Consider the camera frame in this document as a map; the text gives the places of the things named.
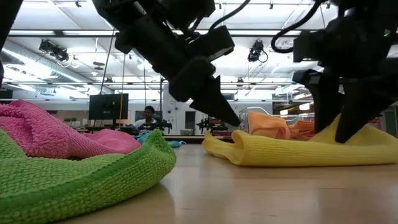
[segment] towel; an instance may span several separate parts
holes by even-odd
[[[276,139],[289,139],[290,130],[283,118],[248,111],[249,134]]]
[[[151,134],[152,131],[148,131],[142,135],[139,136],[134,136],[135,139],[137,139],[137,141],[142,144],[144,143],[144,141],[148,138],[148,136]],[[176,147],[180,147],[182,144],[186,144],[183,141],[167,141],[167,143],[169,144],[170,147],[172,148],[176,148]]]
[[[291,139],[308,141],[315,136],[314,121],[296,121],[293,125],[289,125],[288,128]]]
[[[283,118],[248,111],[248,123],[251,135],[303,141],[308,141],[315,135],[313,121],[297,121],[293,125],[287,125]]]
[[[304,167],[390,164],[398,161],[398,139],[365,125],[344,144],[335,142],[338,116],[310,141],[281,140],[234,131],[234,144],[205,134],[207,152],[239,166]]]
[[[0,128],[32,157],[64,159],[107,153],[127,154],[140,146],[132,136],[120,131],[104,129],[84,136],[45,110],[23,100],[0,105]]]
[[[0,223],[49,223],[108,207],[159,183],[174,151],[153,132],[136,151],[80,161],[27,157],[0,130]]]

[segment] table surface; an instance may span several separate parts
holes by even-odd
[[[246,168],[176,149],[160,184],[63,224],[396,224],[398,166]]]

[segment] computer monitor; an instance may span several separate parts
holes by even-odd
[[[121,119],[127,119],[129,108],[129,95],[123,94],[123,103],[121,107],[121,94],[92,95],[90,96],[90,105],[88,108],[88,119],[111,119],[120,118],[120,109],[122,109]]]

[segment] blue towel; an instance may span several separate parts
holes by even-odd
[[[139,136],[134,136],[134,138],[140,143],[144,143],[145,139],[149,136],[150,131],[141,134]],[[185,144],[183,141],[168,141],[170,147],[180,147],[182,144]]]

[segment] person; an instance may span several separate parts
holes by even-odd
[[[155,124],[156,120],[154,119],[155,109],[153,106],[145,107],[145,118],[136,121],[133,126],[137,129],[143,124]]]

